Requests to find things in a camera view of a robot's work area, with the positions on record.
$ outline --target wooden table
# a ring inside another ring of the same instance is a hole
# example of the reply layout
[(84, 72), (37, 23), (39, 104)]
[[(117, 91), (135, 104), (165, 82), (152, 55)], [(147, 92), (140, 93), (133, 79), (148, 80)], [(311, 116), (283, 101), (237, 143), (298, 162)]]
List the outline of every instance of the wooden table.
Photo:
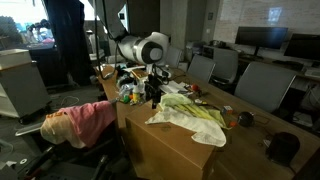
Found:
[[(103, 73), (112, 71), (112, 67), (107, 67)], [(270, 120), (267, 125), (256, 123), (256, 126), (245, 128), (236, 126), (232, 130), (226, 132), (227, 144), (217, 150), (214, 164), (214, 178), (217, 179), (292, 179), (294, 174), (287, 168), (275, 164), (268, 160), (265, 155), (266, 147), (263, 145), (263, 139), (268, 134), (275, 134), (278, 132), (289, 132), (296, 135), (300, 140), (300, 150), (291, 161), (291, 166), (295, 171), (299, 171), (306, 161), (312, 156), (318, 147), (320, 147), (320, 139), (294, 125), (285, 122), (276, 116), (263, 111), (235, 96), (232, 96), (212, 85), (203, 83), (190, 76), (188, 79), (191, 83), (198, 84), (204, 95), (200, 98), (207, 101), (209, 104), (217, 107), (229, 105), (234, 109), (232, 115), (224, 116), (225, 121), (237, 120), (237, 116), (242, 111), (249, 111), (256, 114), (255, 120), (266, 122)], [(185, 77), (177, 78), (176, 81), (185, 81)], [(102, 81), (105, 92), (109, 99), (116, 98), (118, 94), (115, 87), (115, 78)], [(139, 106), (130, 106), (122, 103), (117, 104), (118, 123), (119, 128), (125, 136), (125, 117), (130, 112), (138, 109)], [(138, 176), (159, 179), (158, 176), (153, 176), (150, 168), (146, 166), (135, 166)]]

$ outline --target bottle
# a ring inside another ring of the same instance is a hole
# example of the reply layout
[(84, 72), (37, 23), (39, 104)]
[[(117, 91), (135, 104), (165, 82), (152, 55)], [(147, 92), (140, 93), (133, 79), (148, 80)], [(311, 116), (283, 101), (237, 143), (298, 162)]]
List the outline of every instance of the bottle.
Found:
[(132, 94), (133, 94), (133, 102), (137, 103), (140, 101), (140, 89), (137, 85), (137, 81), (133, 82), (133, 90), (132, 90)]

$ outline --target floor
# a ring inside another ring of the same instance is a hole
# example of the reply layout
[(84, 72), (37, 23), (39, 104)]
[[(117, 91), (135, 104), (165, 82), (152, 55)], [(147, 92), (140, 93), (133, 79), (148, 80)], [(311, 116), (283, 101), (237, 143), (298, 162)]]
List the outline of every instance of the floor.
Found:
[[(52, 100), (52, 103), (50, 104), (52, 112), (62, 107), (78, 106), (85, 103), (97, 102), (98, 96), (103, 94), (94, 85), (86, 87), (51, 89), (48, 90), (48, 92)], [(43, 121), (44, 119), (45, 115), (39, 116), (30, 122), (29, 125)], [(36, 151), (32, 149), (32, 146), (29, 146), (26, 143), (24, 138), (15, 136), (16, 131), (25, 126), (26, 125), (20, 124), (17, 119), (3, 116), (0, 117), (0, 161), (1, 158), (4, 158), (9, 154), (37, 155), (37, 153), (35, 153)], [(131, 163), (127, 159), (128, 158), (123, 157), (118, 158), (116, 161), (113, 161), (113, 165), (109, 166), (108, 170), (135, 176)]]

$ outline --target computer monitor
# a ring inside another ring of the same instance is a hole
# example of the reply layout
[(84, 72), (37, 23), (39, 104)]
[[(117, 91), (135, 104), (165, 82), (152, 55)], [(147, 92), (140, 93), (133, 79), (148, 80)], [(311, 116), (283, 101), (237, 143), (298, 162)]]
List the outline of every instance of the computer monitor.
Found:
[(239, 27), (235, 43), (256, 46), (257, 56), (259, 47), (280, 49), (287, 31), (284, 27)]
[(320, 35), (292, 34), (284, 55), (320, 61)]

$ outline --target gray office chair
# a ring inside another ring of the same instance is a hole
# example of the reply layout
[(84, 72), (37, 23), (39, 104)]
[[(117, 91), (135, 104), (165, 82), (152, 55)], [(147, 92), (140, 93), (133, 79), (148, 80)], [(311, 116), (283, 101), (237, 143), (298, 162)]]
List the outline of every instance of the gray office chair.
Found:
[(212, 80), (219, 84), (233, 83), (238, 70), (238, 52), (213, 48), (213, 60), (216, 65), (212, 71)]
[(195, 55), (192, 58), (188, 73), (193, 77), (209, 82), (215, 62), (207, 57)]
[(166, 57), (166, 64), (172, 68), (178, 68), (182, 50), (169, 46)]
[(278, 66), (252, 62), (240, 78), (235, 96), (267, 112), (279, 108), (296, 72)]

